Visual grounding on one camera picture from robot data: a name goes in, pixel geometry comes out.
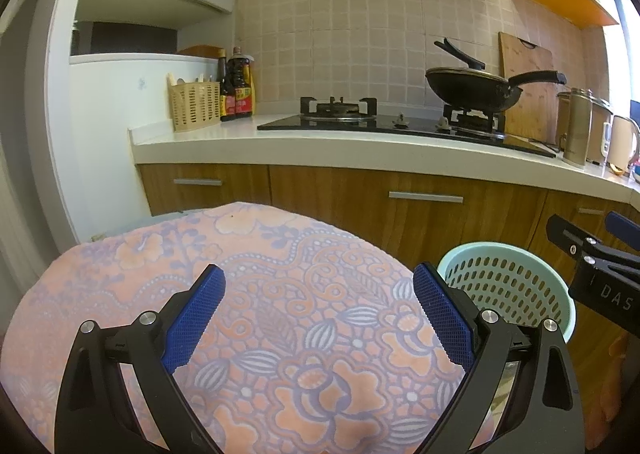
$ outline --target light green plastic basket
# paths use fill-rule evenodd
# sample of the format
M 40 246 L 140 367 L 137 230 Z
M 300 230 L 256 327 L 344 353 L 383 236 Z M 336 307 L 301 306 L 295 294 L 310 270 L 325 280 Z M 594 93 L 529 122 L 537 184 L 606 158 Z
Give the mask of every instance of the light green plastic basket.
M 537 326 L 552 318 L 568 342 L 575 327 L 575 305 L 566 284 L 545 261 L 510 244 L 479 242 L 455 247 L 438 273 L 466 291 L 479 309 L 491 308 L 513 324 Z

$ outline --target flower pattern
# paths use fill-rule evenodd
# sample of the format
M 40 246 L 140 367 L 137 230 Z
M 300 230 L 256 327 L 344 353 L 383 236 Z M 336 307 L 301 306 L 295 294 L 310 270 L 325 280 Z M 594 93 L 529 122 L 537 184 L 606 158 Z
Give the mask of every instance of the flower pattern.
M 159 310 L 210 262 L 226 294 L 174 378 L 225 454 L 412 452 L 460 384 L 404 266 L 338 228 L 234 203 L 76 246 L 25 295 L 0 381 L 51 451 L 79 324 Z M 163 446 L 122 371 L 145 436 Z

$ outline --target countertop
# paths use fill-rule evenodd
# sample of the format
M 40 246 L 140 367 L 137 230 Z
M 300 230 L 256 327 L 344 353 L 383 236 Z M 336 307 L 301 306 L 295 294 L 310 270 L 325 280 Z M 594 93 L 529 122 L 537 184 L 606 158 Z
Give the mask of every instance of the countertop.
M 640 211 L 640 185 L 588 163 L 584 170 L 489 145 L 373 132 L 257 130 L 290 114 L 258 114 L 145 139 L 132 135 L 135 163 L 249 163 L 392 170 L 515 183 L 630 203 Z

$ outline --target black glass stovetop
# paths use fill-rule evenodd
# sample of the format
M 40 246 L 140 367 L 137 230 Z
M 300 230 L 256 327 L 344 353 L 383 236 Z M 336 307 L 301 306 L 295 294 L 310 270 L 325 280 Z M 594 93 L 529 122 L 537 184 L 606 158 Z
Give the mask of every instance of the black glass stovetop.
M 357 122 L 337 122 L 335 120 L 323 120 L 315 122 L 302 120 L 299 114 L 276 120 L 268 124 L 258 126 L 258 130 L 356 130 L 360 132 L 389 132 L 392 134 L 409 134 L 412 136 L 427 136 L 430 138 L 445 138 L 448 140 L 460 140 L 462 142 L 473 142 L 475 144 L 493 145 L 494 147 L 510 148 L 537 154 L 539 156 L 548 156 L 554 158 L 556 155 L 551 150 L 544 150 L 526 140 L 521 140 L 515 136 L 506 135 L 501 140 L 495 137 L 478 136 L 465 132 L 460 127 L 451 127 L 450 129 L 439 129 L 436 121 L 428 118 L 406 118 L 406 128 L 397 127 L 394 124 L 398 118 L 396 116 L 388 116 L 379 114 L 372 120 L 359 120 Z

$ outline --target wooden cutting board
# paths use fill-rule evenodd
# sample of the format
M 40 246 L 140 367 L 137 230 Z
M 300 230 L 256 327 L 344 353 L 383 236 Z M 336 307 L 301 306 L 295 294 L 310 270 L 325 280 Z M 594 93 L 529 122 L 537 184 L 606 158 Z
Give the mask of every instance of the wooden cutting board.
M 548 49 L 524 39 L 500 32 L 502 76 L 554 68 L 554 58 Z M 556 138 L 558 100 L 556 85 L 546 82 L 523 84 L 517 104 L 504 112 L 504 131 L 508 134 L 553 142 Z

